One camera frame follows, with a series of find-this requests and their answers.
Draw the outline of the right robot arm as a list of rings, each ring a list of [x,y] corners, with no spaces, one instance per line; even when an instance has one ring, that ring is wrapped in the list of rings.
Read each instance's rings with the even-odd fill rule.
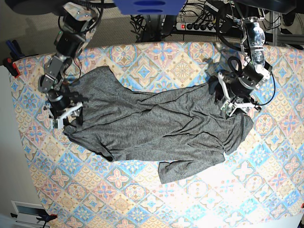
[[[61,6],[58,18],[60,32],[55,40],[56,53],[45,64],[45,71],[38,80],[38,90],[47,98],[50,127],[62,129],[69,124],[69,117],[82,122],[82,108],[87,99],[70,91],[72,85],[66,78],[66,70],[75,64],[100,24],[104,1],[70,0]]]

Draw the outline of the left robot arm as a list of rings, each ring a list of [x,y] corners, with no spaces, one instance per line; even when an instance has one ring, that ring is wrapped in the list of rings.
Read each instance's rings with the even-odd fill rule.
[[[235,0],[228,1],[216,13],[215,29],[218,38],[227,47],[239,51],[244,58],[240,60],[236,56],[229,57],[229,71],[220,70],[209,81],[209,92],[216,94],[216,101],[223,102],[220,109],[226,116],[240,111],[247,114],[252,108],[260,111],[263,104],[254,100],[251,95],[267,81],[274,79],[272,67],[264,57],[263,45],[266,37],[259,25],[264,18],[263,9]],[[238,47],[223,37],[222,27],[225,22],[230,22],[241,30]]]

